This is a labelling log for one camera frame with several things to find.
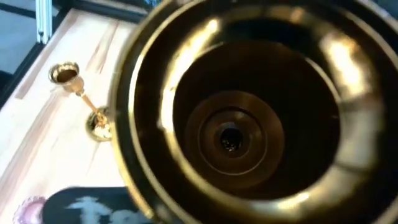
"wooden table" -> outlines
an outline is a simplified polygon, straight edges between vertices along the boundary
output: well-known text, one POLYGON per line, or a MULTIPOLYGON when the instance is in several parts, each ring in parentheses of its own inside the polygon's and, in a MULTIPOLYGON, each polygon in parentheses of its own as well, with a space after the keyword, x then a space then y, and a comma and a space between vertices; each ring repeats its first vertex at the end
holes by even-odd
POLYGON ((90 113, 77 96, 47 78, 49 68, 77 62, 86 92, 105 105, 118 54, 135 24, 72 10, 0 111, 0 223, 12 223, 27 198, 72 186, 123 186, 110 142, 85 132, 90 113))

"brass candlestick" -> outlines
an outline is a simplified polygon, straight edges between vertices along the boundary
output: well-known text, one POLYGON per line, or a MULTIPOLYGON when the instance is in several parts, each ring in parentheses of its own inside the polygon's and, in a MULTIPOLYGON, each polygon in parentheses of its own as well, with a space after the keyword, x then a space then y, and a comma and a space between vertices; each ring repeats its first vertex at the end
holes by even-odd
POLYGON ((95 141, 109 141, 111 131, 108 123, 108 107, 97 108, 85 95, 84 80, 79 76, 79 66, 75 62, 64 62, 54 65, 49 71, 52 83, 79 96, 92 110, 86 122, 86 130, 95 141))

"candlestick base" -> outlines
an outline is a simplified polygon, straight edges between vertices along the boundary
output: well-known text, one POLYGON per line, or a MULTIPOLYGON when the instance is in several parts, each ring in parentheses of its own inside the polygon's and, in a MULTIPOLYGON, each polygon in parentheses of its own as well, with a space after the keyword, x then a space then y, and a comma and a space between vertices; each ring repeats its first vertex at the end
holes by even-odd
MULTIPOLYGON (((108 116, 109 111, 107 106, 98 108, 98 111, 105 117, 108 116)), ((86 131, 92 139, 98 142, 110 141, 112 137, 110 125, 108 123, 104 125, 100 124, 98 122, 98 116, 94 112, 91 112, 88 116, 86 131)))

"small hole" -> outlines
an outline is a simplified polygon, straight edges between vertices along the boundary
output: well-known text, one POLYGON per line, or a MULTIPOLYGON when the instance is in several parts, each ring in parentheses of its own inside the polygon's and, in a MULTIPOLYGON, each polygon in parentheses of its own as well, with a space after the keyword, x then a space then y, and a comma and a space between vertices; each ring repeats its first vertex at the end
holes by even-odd
POLYGON ((242 132, 235 127, 226 128, 220 136, 222 147, 227 152, 235 152, 242 146, 243 135, 242 132))
POLYGON ((66 82, 69 82, 70 80, 74 79, 76 76, 77 76, 77 72, 75 70, 67 69, 67 70, 60 71, 55 78, 57 79, 57 82, 59 82, 59 83, 66 83, 66 82))

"light wood surface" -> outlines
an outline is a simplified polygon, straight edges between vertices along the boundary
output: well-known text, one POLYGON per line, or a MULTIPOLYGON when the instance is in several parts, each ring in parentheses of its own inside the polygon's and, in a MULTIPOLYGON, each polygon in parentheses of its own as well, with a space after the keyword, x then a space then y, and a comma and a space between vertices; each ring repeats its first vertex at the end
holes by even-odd
POLYGON ((123 186, 110 142, 85 132, 89 107, 47 78, 77 62, 87 95, 105 105, 120 50, 135 24, 72 10, 0 111, 0 223, 27 198, 73 186, 123 186))

